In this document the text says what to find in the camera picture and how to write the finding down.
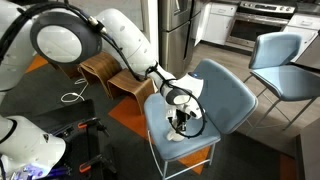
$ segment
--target gray cushion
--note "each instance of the gray cushion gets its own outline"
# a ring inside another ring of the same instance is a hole
[[[205,80],[199,101],[223,134],[232,133],[256,109],[255,95],[228,69],[212,60],[202,60],[195,69]]]
[[[251,72],[282,101],[302,101],[320,96],[320,77],[293,65]]]
[[[165,101],[160,94],[148,97],[144,104],[147,126],[160,156],[172,161],[217,143],[220,133],[231,133],[255,110],[257,99],[230,71],[212,60],[202,60],[196,72],[205,80],[199,98],[205,108],[207,124],[203,134],[181,142],[168,141],[170,124],[165,119]],[[197,133],[201,120],[187,122],[188,135]]]

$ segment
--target chair leg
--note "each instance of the chair leg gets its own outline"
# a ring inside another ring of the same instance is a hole
[[[248,77],[243,81],[243,83],[246,83],[251,77],[252,77],[252,74],[250,74],[250,76],[248,76]]]
[[[261,94],[263,94],[266,90],[267,90],[267,88],[265,87],[265,88],[257,95],[257,98],[258,98],[259,96],[261,96]]]
[[[214,154],[215,147],[216,147],[216,144],[212,144],[212,146],[211,146],[211,150],[210,150],[210,161],[209,161],[209,166],[211,166],[211,164],[212,164],[212,159],[213,159],[213,154]]]
[[[274,104],[272,104],[272,106],[268,109],[268,111],[266,113],[264,113],[264,115],[256,122],[256,124],[251,127],[251,129],[247,132],[247,136],[249,136],[253,130],[261,123],[261,121],[263,119],[265,119],[265,117],[267,117],[267,115],[271,112],[271,110],[280,102],[281,100],[278,99]]]
[[[307,105],[304,106],[304,108],[301,109],[301,111],[289,122],[289,124],[283,129],[284,131],[287,130],[292,123],[294,123],[300,115],[316,100],[317,98],[311,99]]]
[[[166,180],[167,170],[168,170],[168,161],[164,161],[162,180]]]
[[[150,131],[148,130],[147,132],[148,132],[148,140],[149,140],[149,145],[150,145],[151,153],[152,153],[152,156],[153,156],[153,160],[154,160],[154,162],[156,163],[156,166],[157,166],[157,168],[158,168],[158,171],[159,171],[160,175],[161,175],[162,177],[164,177],[164,175],[163,175],[163,173],[162,173],[162,171],[161,171],[161,169],[160,169],[159,163],[158,163],[158,161],[157,161],[156,155],[155,155],[155,153],[154,153],[153,147],[152,147]]]

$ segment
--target black cable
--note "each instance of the black cable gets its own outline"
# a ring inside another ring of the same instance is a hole
[[[32,6],[31,8],[27,9],[26,11],[21,11],[20,16],[18,16],[13,23],[8,27],[6,32],[3,34],[1,40],[0,40],[0,63],[4,59],[4,55],[7,53],[8,49],[10,48],[12,42],[14,41],[17,34],[20,32],[20,30],[23,28],[25,23],[29,21],[33,16],[38,15],[44,11],[55,9],[55,8],[63,8],[67,9],[74,14],[76,14],[80,19],[82,19],[84,22],[88,22],[88,19],[85,17],[85,15],[82,15],[81,12],[78,12],[75,6],[68,5],[65,3],[60,2],[46,2],[46,3],[40,3]]]
[[[120,55],[120,57],[122,58],[122,60],[124,61],[124,63],[126,64],[126,66],[128,67],[130,73],[132,74],[132,76],[139,82],[144,81],[145,79],[140,79],[139,75],[137,75],[131,68],[130,64],[128,63],[127,58],[125,57],[125,55],[122,53],[122,49],[119,48],[119,46],[117,45],[116,41],[111,38],[110,36],[107,35],[101,35],[103,37],[104,40],[106,40]]]
[[[177,134],[179,134],[179,135],[181,135],[181,136],[183,136],[183,137],[186,137],[186,138],[188,138],[188,139],[194,138],[194,137],[197,137],[197,136],[201,135],[202,132],[204,131],[204,128],[205,128],[206,123],[207,123],[207,120],[206,120],[206,116],[205,116],[203,107],[202,107],[202,105],[200,104],[199,100],[198,100],[190,91],[188,91],[188,90],[186,90],[186,89],[183,89],[183,88],[181,88],[181,87],[172,85],[172,84],[169,83],[170,81],[176,80],[176,79],[166,80],[166,79],[162,76],[162,74],[160,74],[159,71],[157,71],[156,69],[153,69],[152,72],[157,73],[157,75],[162,79],[163,84],[167,85],[169,88],[172,88],[172,89],[174,89],[174,88],[180,89],[180,90],[182,90],[184,93],[186,93],[187,95],[189,95],[191,98],[193,98],[193,99],[197,102],[197,104],[198,104],[198,106],[199,106],[199,108],[200,108],[201,115],[202,115],[202,126],[201,126],[200,130],[199,130],[196,134],[194,134],[194,135],[185,135],[185,134],[181,133],[180,130],[178,130],[177,127],[174,127],[174,125],[172,124],[172,121],[170,122],[171,127],[175,130],[175,132],[176,132]]]
[[[1,156],[0,156],[0,168],[1,168],[2,179],[6,180],[6,171],[4,170],[4,165],[3,165],[3,162],[1,160]]]

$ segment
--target blue chair seat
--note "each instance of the blue chair seat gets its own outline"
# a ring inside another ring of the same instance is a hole
[[[303,101],[320,96],[320,78],[293,65],[252,70],[251,74],[282,101]]]
[[[220,132],[209,118],[207,118],[208,122],[201,136],[185,138],[180,142],[168,141],[166,136],[171,125],[168,120],[165,120],[164,98],[160,94],[153,94],[145,102],[145,107],[149,117],[147,121],[148,129],[163,160],[174,161],[220,141]],[[201,119],[190,119],[187,122],[186,134],[196,134],[201,126]]]

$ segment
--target refrigerator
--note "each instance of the refrigerator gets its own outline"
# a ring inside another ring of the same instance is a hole
[[[158,0],[159,63],[180,78],[192,60],[202,3]]]

